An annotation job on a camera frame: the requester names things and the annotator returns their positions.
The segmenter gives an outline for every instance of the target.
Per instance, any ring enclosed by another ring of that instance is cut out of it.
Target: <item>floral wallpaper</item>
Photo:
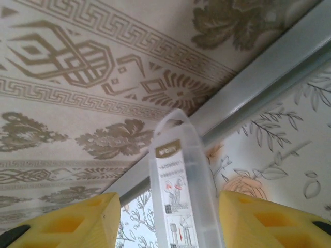
[[[217,191],[331,221],[331,63],[206,150]],[[157,247],[151,192],[122,209],[119,247]]]
[[[318,2],[1,1],[0,232],[100,194],[163,116],[192,114]],[[297,99],[320,111],[325,93],[311,89]],[[274,151],[289,140],[269,139]]]

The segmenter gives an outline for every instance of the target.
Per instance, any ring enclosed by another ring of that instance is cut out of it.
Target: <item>yellow plastic part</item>
[[[222,191],[220,220],[227,248],[325,248],[331,235],[312,222],[314,214],[244,194]]]
[[[121,215],[116,193],[25,221],[31,228],[8,248],[114,248]]]

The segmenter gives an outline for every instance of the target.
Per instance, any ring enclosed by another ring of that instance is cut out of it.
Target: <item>wallpaper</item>
[[[217,192],[270,200],[331,221],[331,62],[206,150]],[[151,191],[122,208],[116,248],[156,248]]]
[[[0,231],[101,193],[316,3],[1,1]]]

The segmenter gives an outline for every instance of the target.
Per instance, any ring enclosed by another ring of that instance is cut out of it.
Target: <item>plastic handle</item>
[[[162,121],[160,121],[160,123],[156,126],[156,129],[154,131],[154,138],[158,135],[158,133],[164,128],[164,126],[166,125],[166,123],[171,120],[181,120],[183,123],[191,123],[190,119],[187,117],[187,115],[185,114],[185,112],[181,109],[175,109],[172,112],[168,113],[163,119]]]

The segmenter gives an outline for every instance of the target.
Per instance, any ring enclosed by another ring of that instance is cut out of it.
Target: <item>instruction illustration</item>
[[[188,209],[189,195],[184,176],[167,178],[162,185],[165,213],[180,213],[182,210]]]
[[[197,241],[193,234],[193,218],[189,215],[167,217],[167,228],[172,235],[171,248],[196,248]]]

